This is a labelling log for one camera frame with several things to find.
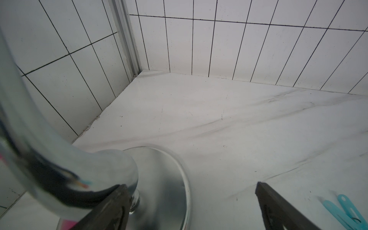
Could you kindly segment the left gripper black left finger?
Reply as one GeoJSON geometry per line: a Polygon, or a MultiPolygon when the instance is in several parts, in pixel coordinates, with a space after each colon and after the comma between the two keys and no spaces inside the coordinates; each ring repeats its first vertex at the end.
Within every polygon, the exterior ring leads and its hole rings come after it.
{"type": "Polygon", "coordinates": [[[121,185],[72,230],[124,230],[127,227],[132,198],[127,186],[121,185]]]}

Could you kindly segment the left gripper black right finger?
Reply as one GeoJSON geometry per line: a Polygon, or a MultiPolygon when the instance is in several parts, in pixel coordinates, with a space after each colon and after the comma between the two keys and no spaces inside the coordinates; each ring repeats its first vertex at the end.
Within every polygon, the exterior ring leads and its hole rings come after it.
{"type": "Polygon", "coordinates": [[[255,189],[266,230],[318,230],[314,223],[264,182],[255,189]]]}

